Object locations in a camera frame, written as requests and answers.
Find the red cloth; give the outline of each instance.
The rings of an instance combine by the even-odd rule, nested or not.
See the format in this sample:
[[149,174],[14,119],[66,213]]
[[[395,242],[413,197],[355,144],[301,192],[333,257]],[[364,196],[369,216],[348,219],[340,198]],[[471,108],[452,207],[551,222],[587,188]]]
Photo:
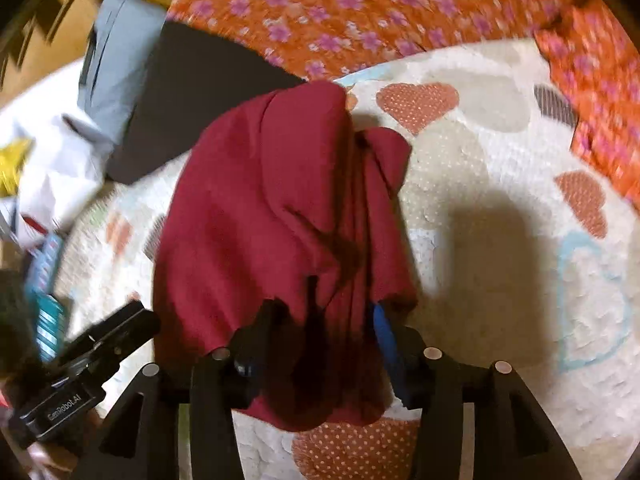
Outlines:
[[292,322],[274,338],[246,411],[288,431],[369,424],[384,410],[367,305],[415,303],[393,199],[410,152],[388,128],[354,133],[338,85],[248,101],[211,124],[175,189],[156,257],[156,360],[224,346],[264,298]]

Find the white plastic bag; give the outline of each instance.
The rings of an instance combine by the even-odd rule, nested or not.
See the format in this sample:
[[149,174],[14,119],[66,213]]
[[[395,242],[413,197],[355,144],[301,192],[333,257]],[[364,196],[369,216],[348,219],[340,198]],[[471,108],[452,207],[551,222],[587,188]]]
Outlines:
[[20,178],[17,238],[23,248],[47,232],[68,230],[102,187],[108,157],[71,129],[62,117],[38,126],[38,135]]

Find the fabric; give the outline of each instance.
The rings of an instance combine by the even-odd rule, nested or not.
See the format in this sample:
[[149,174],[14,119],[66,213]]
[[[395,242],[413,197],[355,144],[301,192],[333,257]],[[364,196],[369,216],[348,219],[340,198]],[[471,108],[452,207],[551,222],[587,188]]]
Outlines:
[[578,113],[572,152],[640,210],[640,56],[601,0],[536,33],[551,77]]
[[416,52],[530,36],[573,0],[173,0],[168,19],[309,79]]
[[227,110],[300,83],[239,44],[167,22],[107,174],[116,182],[132,184],[190,150],[211,121]]
[[323,424],[292,443],[304,478],[404,480],[409,478],[420,422],[383,417],[360,428]]
[[104,0],[79,79],[78,106],[118,145],[142,92],[165,11],[143,0]]
[[[387,126],[413,145],[399,194],[419,280],[418,308],[408,322],[428,344],[462,362],[511,362],[582,478],[615,478],[640,441],[640,220],[604,177],[567,149],[574,126],[562,107],[570,105],[551,82],[535,42],[444,48],[340,83],[348,90],[356,130]],[[379,94],[394,94],[392,85],[448,85],[458,104],[447,108],[443,100],[436,106],[438,97],[452,95],[448,89],[425,91],[433,97],[425,104],[440,107],[442,115],[414,134],[394,117],[404,121],[396,110],[415,110],[410,102],[398,102],[388,108],[391,113],[378,104]],[[540,104],[537,95],[544,96]],[[415,111],[407,117],[425,120]],[[154,264],[145,250],[152,253],[148,241],[187,160],[183,155],[131,187],[118,186],[76,222],[55,288],[57,298],[73,297],[74,330],[112,313],[134,291],[151,304]],[[151,360],[152,349],[145,346],[122,363],[105,384],[102,411]],[[190,478],[186,411],[179,440],[184,480]],[[314,478],[310,467],[324,466],[319,462],[326,463],[332,451],[353,453],[376,470],[385,467],[382,449],[373,460],[358,449],[361,444],[324,449],[331,444],[322,438],[322,426],[289,433],[243,413],[233,418],[247,480],[304,480],[301,470]],[[398,465],[401,472],[399,464],[409,462],[413,446],[387,432],[389,419],[410,428],[419,418],[419,411],[408,412],[395,400],[375,426],[399,450],[384,455],[391,468],[385,471],[393,473]],[[329,426],[353,434],[347,424]],[[463,480],[470,479],[473,463],[472,429],[469,435]],[[333,472],[316,474],[335,480]]]
[[156,360],[190,370],[250,324],[265,298],[277,328],[249,415],[283,430],[384,412],[367,307],[415,302],[392,199],[408,144],[354,133],[345,92],[315,82],[272,92],[213,122],[175,189],[156,255]]

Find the blanket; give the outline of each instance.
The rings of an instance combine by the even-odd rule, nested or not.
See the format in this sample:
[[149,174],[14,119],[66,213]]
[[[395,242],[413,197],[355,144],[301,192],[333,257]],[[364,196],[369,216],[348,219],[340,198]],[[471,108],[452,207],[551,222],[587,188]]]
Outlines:
[[[388,126],[412,145],[399,194],[420,288],[409,323],[462,362],[510,362],[583,478],[613,478],[640,439],[640,222],[569,152],[577,118],[534,42],[445,48],[340,82],[356,130]],[[158,233],[187,158],[82,216],[55,291],[72,298],[72,335],[127,297],[150,305]],[[103,410],[150,360],[146,346],[123,363]],[[418,418],[396,401],[364,428],[294,434],[234,414],[253,480],[405,478]],[[185,434],[181,445],[187,457]]]
[[167,14],[309,79],[417,52],[522,38],[574,0],[172,0]]

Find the orange heart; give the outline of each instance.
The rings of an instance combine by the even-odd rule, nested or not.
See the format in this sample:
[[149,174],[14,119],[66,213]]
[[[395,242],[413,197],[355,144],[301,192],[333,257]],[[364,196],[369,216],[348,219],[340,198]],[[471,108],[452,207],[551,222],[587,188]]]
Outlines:
[[607,218],[602,212],[605,197],[598,181],[584,171],[569,171],[556,176],[554,182],[589,234],[604,238],[607,235]]
[[293,460],[307,479],[403,480],[408,477],[418,420],[380,418],[369,426],[326,422],[299,433]]
[[458,106],[460,97],[453,86],[444,83],[393,83],[378,91],[376,102],[416,136],[427,124]]
[[347,110],[351,112],[356,107],[357,104],[358,104],[358,98],[349,92],[347,94],[347,101],[345,103]]

